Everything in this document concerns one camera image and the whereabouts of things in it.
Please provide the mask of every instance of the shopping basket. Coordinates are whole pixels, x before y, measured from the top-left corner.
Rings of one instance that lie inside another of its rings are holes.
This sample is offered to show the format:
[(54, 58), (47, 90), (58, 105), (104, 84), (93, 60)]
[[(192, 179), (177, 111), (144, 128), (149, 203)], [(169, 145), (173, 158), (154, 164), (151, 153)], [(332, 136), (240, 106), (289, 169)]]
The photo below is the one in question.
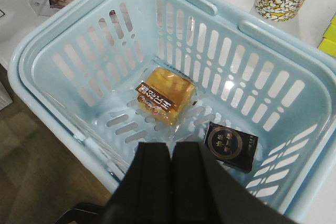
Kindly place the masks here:
[[(134, 101), (155, 58), (204, 88), (169, 141)], [(20, 43), (9, 78), (111, 191), (139, 142), (202, 141), (209, 121), (255, 134), (252, 172), (228, 171), (298, 220), (334, 164), (335, 72), (330, 56), (223, 0), (76, 0)]]

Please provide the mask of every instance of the black box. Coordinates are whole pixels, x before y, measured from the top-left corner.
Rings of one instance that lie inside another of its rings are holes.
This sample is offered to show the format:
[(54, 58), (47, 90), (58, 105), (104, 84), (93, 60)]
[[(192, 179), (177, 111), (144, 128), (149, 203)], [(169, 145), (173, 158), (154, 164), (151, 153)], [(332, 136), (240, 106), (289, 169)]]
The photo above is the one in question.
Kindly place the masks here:
[(249, 173), (252, 170), (258, 137), (213, 122), (205, 134), (204, 144), (226, 165)]

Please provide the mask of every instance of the brown floor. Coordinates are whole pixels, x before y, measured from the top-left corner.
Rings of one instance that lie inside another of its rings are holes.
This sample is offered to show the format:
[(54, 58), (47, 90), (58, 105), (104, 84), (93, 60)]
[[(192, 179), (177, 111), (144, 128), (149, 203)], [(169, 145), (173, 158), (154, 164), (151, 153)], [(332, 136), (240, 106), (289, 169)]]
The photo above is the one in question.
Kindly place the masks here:
[(0, 224), (51, 224), (79, 202), (104, 205), (111, 194), (10, 89), (0, 110)]

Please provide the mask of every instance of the black object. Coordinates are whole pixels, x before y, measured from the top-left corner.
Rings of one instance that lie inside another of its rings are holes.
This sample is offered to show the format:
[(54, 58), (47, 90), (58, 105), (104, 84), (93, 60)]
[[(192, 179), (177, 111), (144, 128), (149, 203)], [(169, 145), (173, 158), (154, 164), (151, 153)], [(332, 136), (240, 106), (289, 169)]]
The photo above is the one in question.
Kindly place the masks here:
[(229, 175), (202, 143), (140, 143), (96, 224), (294, 224)]
[(252, 170), (258, 137), (238, 130), (209, 123), (204, 144), (217, 160), (249, 173)]

